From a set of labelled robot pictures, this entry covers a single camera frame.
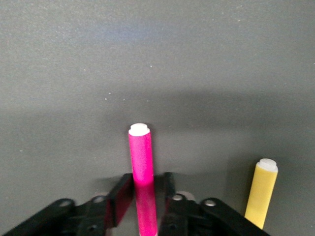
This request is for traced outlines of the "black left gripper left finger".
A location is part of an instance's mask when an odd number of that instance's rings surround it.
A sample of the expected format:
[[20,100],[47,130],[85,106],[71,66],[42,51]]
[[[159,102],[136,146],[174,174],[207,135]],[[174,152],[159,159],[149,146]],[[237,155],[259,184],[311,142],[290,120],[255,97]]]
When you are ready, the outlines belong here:
[[106,195],[84,204],[58,199],[2,236],[109,236],[133,200],[132,174],[124,174]]

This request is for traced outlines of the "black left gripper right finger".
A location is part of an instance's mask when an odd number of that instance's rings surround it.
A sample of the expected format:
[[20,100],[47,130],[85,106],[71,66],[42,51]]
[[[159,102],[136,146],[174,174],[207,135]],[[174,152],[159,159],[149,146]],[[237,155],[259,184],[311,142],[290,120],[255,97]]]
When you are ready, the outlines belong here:
[[157,236],[271,236],[217,198],[197,203],[177,193],[171,172],[163,174],[165,212]]

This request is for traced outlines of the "pink marker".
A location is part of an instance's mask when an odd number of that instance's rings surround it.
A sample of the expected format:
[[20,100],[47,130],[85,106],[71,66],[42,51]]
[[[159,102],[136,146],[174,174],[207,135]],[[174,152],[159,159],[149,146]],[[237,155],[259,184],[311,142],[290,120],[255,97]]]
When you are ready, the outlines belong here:
[[157,212],[151,132],[144,123],[135,123],[128,131],[132,174],[140,236],[157,236]]

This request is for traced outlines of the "yellow marker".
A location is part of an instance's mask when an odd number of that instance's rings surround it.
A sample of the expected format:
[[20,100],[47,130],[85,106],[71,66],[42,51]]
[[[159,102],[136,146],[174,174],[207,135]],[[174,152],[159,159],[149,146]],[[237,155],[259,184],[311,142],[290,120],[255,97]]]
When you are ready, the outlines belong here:
[[276,161],[260,159],[254,169],[245,218],[263,229],[278,175]]

